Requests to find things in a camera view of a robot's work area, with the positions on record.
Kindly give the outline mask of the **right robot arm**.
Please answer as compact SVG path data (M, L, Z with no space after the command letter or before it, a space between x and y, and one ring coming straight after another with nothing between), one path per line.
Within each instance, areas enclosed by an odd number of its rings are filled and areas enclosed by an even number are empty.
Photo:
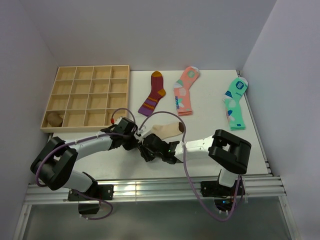
M165 142L154 133L144 137L138 144L142 158L149 162L160 158L168 164L186 163L195 160L214 160L221 166L216 183L217 191L229 194L238 176L247 173L251 143L222 129L214 135L189 142Z

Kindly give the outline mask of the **cream brown striped sock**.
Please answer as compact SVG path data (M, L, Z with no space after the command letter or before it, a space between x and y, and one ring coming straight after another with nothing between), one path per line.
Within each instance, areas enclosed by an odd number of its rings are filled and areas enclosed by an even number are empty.
M161 140L181 135L185 132L182 122L174 122L166 125L153 125L150 133L155 134Z

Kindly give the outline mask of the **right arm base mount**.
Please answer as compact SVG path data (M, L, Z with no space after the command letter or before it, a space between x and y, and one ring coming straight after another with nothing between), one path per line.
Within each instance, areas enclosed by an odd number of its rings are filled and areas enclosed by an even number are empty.
M217 180L201 181L200 193L202 197L227 198L234 196L237 186L237 180L232 187L220 185Z

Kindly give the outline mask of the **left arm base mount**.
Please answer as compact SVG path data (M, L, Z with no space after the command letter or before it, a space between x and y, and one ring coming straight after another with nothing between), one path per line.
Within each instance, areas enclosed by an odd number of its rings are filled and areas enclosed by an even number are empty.
M81 217L88 220L101 220L109 217L113 212L114 207L109 202L113 199L113 194L113 184L98 184L86 192L70 189L67 200L69 202L78 202L78 213ZM109 212L104 216L94 217L99 210L102 210L103 205L109 207Z

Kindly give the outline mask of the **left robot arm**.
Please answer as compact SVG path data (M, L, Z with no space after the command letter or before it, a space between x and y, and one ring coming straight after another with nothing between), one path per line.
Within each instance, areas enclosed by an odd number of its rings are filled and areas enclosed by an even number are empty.
M78 140L51 138L30 166L39 187L52 191L71 189L86 200L102 196L98 182L85 172L74 170L76 161L98 152L106 152L121 146L134 145L137 125L121 117L117 124L104 128L93 136Z

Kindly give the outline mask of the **tan brown ribbed sock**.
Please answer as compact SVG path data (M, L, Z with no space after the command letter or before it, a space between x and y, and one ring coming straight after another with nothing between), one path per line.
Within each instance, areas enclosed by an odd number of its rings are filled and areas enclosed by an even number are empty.
M57 112L51 112L47 115L47 122L51 127L61 127L63 118Z

